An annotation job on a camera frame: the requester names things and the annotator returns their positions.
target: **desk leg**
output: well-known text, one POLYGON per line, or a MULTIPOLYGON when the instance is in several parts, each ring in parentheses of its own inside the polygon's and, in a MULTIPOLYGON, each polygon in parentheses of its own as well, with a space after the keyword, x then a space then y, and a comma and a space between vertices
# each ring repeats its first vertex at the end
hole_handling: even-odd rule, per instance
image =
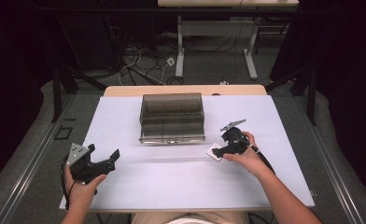
POLYGON ((260 26, 260 17, 255 19, 255 22, 254 22, 254 25, 252 28, 252 34, 250 36, 249 48, 244 49, 247 70, 249 71, 250 79, 253 79, 253 80, 256 80, 258 78, 257 73, 256 73, 255 64, 253 63, 253 59, 252 59, 252 52, 253 52, 253 49, 255 46, 255 41, 256 41, 258 30, 259 30, 259 26, 260 26))
POLYGON ((183 34, 182 34, 182 18, 177 17, 177 62, 176 62, 176 77, 183 77, 183 60, 184 60, 184 49, 183 49, 183 34))

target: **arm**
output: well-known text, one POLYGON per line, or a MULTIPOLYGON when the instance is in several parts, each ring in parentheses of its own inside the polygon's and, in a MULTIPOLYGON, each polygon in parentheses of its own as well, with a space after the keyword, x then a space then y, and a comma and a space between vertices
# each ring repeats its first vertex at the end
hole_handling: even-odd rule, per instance
MULTIPOLYGON (((244 134, 255 146, 254 136, 247 132, 244 134)), ((252 148, 249 147, 242 155, 224 154, 224 159, 240 163, 259 179, 279 223, 321 223, 315 214, 262 162, 252 148)))
POLYGON ((92 203, 93 193, 98 185, 106 179, 106 175, 97 176, 88 185, 74 183, 75 181, 70 174, 70 168, 68 166, 65 168, 65 175, 66 189, 70 190, 70 192, 68 192, 70 205, 62 223, 83 223, 92 203))

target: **person's right hand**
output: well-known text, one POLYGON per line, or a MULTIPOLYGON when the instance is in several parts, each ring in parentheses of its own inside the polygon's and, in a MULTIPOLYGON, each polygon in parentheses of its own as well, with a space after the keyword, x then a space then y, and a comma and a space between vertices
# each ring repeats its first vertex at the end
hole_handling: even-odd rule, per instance
MULTIPOLYGON (((253 134, 248 132, 243 132, 243 134, 246 135, 249 143, 256 147, 255 137, 253 136, 253 134)), ((251 147, 248 147, 242 155, 226 153, 224 154, 223 158, 227 161, 236 161, 240 163, 255 177, 258 177, 261 172, 269 170, 269 168, 264 164, 259 155, 251 147)))

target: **desk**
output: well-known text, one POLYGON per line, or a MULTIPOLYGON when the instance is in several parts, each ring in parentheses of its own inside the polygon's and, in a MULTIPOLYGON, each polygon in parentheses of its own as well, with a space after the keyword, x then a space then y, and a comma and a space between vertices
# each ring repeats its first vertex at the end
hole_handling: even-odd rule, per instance
MULTIPOLYGON (((90 212, 271 209, 256 177, 237 163, 214 161, 206 155, 213 143, 225 146, 219 129, 239 119, 247 119, 239 128, 255 134, 261 152, 279 178, 305 205, 314 206, 274 102, 264 93, 257 85, 108 88, 83 146, 95 144, 91 154, 95 162, 107 159, 116 148, 120 149, 120 158, 116 171, 99 186, 90 212), (203 93, 204 142, 140 144, 143 93, 194 91, 203 93)), ((60 208, 64 209, 64 200, 60 208)))
MULTIPOLYGON (((296 7, 298 0, 158 0, 159 7, 296 7)), ((177 17, 177 62, 176 76, 183 77, 183 36, 217 35, 249 37, 248 48, 244 49, 247 70, 251 79, 257 79, 252 52, 259 30, 260 18, 254 21, 183 21, 177 17)))

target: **gray mat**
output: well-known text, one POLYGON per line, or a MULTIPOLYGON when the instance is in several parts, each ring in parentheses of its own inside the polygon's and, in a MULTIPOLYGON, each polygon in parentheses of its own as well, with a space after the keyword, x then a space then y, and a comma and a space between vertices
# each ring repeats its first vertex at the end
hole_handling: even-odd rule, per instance
MULTIPOLYGON (((10 223, 58 223, 65 211, 59 210, 63 193, 60 186, 60 163, 72 143, 82 144, 91 124, 100 94, 79 94, 68 108, 60 125, 72 128, 68 139, 53 140, 47 155, 37 170, 32 183, 13 214, 10 223)), ((317 154, 315 138, 308 130, 299 105, 293 97, 275 96, 274 102, 287 131, 290 143, 302 167, 309 189, 314 190, 314 212, 324 223, 348 223, 344 210, 337 199, 331 182, 317 154)), ((64 138, 68 131, 61 131, 57 138, 64 138)), ((272 213, 256 213, 268 220, 272 213)), ((108 214, 102 215, 106 221, 108 214)), ((113 215, 108 223, 126 223, 127 215, 113 215)), ((86 223, 97 223, 94 214, 88 214, 86 223)))

